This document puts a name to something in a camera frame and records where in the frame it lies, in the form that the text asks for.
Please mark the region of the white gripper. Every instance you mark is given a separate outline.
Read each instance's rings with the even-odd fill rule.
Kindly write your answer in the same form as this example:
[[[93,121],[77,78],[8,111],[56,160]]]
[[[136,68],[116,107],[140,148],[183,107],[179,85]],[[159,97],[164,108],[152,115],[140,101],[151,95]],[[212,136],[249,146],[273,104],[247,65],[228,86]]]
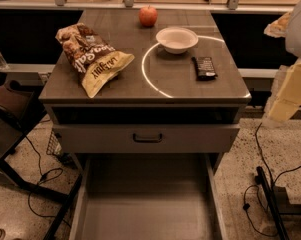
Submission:
[[[270,37],[285,37],[286,50],[301,58],[301,0],[292,13],[287,12],[268,24],[264,34]],[[275,122],[289,120],[301,106],[301,61],[288,68],[279,88],[268,118]]]

